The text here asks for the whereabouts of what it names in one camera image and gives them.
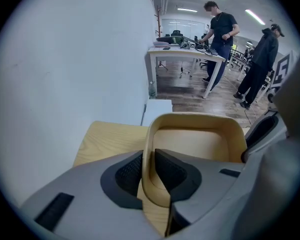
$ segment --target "black cap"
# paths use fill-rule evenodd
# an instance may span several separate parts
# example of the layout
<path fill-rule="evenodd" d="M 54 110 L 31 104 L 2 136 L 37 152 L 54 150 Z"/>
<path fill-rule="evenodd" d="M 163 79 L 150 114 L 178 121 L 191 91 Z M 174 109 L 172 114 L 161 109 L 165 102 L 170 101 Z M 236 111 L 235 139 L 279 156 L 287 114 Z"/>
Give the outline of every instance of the black cap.
<path fill-rule="evenodd" d="M 278 30 L 279 33 L 280 33 L 280 36 L 282 36 L 282 37 L 285 36 L 284 34 L 282 34 L 281 28 L 280 28 L 280 26 L 278 24 L 272 24 L 271 25 L 271 30 Z"/>

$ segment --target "jeans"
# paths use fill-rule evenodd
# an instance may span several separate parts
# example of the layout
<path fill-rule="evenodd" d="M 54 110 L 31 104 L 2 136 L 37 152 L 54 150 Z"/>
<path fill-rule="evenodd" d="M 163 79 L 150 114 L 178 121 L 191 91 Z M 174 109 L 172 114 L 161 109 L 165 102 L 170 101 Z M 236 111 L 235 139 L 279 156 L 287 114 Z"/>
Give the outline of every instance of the jeans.
<path fill-rule="evenodd" d="M 231 45 L 229 44 L 223 44 L 223 43 L 216 43 L 216 42 L 212 42 L 211 44 L 211 49 L 215 49 L 216 52 L 223 58 L 225 58 L 225 61 L 221 63 L 221 66 L 220 66 L 220 69 L 219 69 L 219 72 L 218 74 L 216 75 L 216 78 L 214 80 L 214 83 L 212 85 L 212 88 L 211 90 L 217 85 L 217 83 L 219 83 L 224 71 L 225 71 L 225 67 L 226 67 L 226 64 L 227 64 L 227 61 L 228 61 L 228 57 L 229 57 L 229 53 L 230 53 L 230 50 L 231 50 Z M 209 79 L 211 78 L 213 72 L 214 72 L 214 69 L 215 69 L 215 66 L 216 66 L 216 62 L 214 61 L 210 61 L 208 60 L 207 62 L 207 72 L 208 72 L 208 75 L 209 75 Z"/>

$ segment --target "sign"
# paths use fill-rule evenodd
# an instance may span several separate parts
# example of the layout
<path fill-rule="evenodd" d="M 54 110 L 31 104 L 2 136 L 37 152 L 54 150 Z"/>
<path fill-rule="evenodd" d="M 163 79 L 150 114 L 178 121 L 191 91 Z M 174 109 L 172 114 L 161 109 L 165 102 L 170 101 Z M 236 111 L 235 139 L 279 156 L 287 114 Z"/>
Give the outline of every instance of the sign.
<path fill-rule="evenodd" d="M 271 88 L 280 87 L 282 85 L 284 79 L 292 70 L 293 61 L 294 56 L 292 51 L 278 61 Z"/>

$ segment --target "wooden tray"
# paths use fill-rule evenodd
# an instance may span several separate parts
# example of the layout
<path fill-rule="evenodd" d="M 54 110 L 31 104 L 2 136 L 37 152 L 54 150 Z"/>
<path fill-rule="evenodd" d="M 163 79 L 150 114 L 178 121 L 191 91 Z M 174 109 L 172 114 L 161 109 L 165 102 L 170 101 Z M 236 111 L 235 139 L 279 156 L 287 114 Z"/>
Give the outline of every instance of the wooden tray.
<path fill-rule="evenodd" d="M 247 149 L 244 133 L 232 118 L 174 112 L 157 117 L 147 131 L 142 158 L 142 187 L 156 205 L 170 206 L 170 195 L 155 169 L 155 149 L 221 162 L 241 163 Z"/>

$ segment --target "ceiling light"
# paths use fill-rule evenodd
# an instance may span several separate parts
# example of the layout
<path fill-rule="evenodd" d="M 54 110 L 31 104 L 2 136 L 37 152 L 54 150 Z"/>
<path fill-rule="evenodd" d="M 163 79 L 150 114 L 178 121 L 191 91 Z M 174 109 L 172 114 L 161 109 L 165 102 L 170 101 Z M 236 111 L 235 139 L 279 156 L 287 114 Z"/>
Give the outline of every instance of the ceiling light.
<path fill-rule="evenodd" d="M 248 14 L 254 17 L 261 25 L 266 25 L 257 15 L 255 15 L 251 10 L 245 10 Z"/>
<path fill-rule="evenodd" d="M 180 10 L 180 11 L 188 11 L 188 12 L 194 12 L 194 13 L 197 12 L 197 10 L 190 10 L 190 9 L 183 9 L 183 8 L 178 8 L 178 10 Z"/>

